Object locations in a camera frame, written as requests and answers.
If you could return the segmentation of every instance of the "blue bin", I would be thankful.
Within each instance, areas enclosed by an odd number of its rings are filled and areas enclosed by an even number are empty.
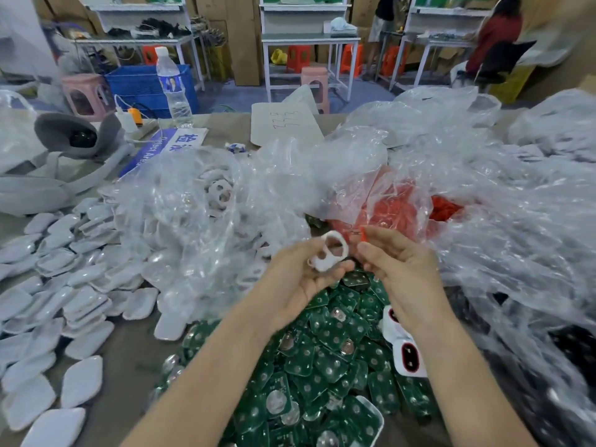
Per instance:
[[[179,65],[180,75],[182,77],[185,94],[188,104],[193,114],[198,114],[199,105],[197,93],[194,90],[190,66],[187,64]],[[110,85],[113,95],[118,94],[124,102],[135,106],[147,117],[153,117],[153,113],[158,118],[170,118],[168,109],[168,100],[161,89],[161,84],[157,78],[157,70],[154,65],[127,65],[118,67],[114,72],[106,75],[106,80]],[[128,106],[117,100],[118,104],[126,110]]]

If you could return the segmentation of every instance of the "person's left hand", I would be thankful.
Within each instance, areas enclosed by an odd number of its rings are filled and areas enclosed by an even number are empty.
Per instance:
[[[300,315],[314,295],[354,270],[354,262],[339,262],[325,273],[317,273],[306,261],[323,250],[318,238],[297,243],[277,253],[247,296],[259,310],[267,311],[271,334]]]

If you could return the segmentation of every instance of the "office chair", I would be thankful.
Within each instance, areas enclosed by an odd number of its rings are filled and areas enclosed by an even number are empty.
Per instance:
[[[473,78],[474,84],[480,88],[480,92],[484,92],[491,84],[504,83],[520,58],[535,43],[535,40],[521,43],[497,42],[488,50],[476,75],[470,75],[465,71],[460,71],[458,72],[458,76],[462,75],[462,78]]]

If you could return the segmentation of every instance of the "water bottle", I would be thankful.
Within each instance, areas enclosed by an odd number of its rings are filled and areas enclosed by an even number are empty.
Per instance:
[[[184,85],[176,63],[168,54],[167,47],[156,47],[157,76],[163,93],[168,98],[168,108],[174,120],[175,127],[192,127],[192,111],[188,99],[184,94]]]

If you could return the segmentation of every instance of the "white power adapter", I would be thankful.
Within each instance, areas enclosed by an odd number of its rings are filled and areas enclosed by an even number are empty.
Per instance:
[[[120,124],[126,133],[135,133],[138,130],[135,120],[132,119],[132,114],[128,111],[123,111],[118,103],[115,105],[115,116],[120,121]]]

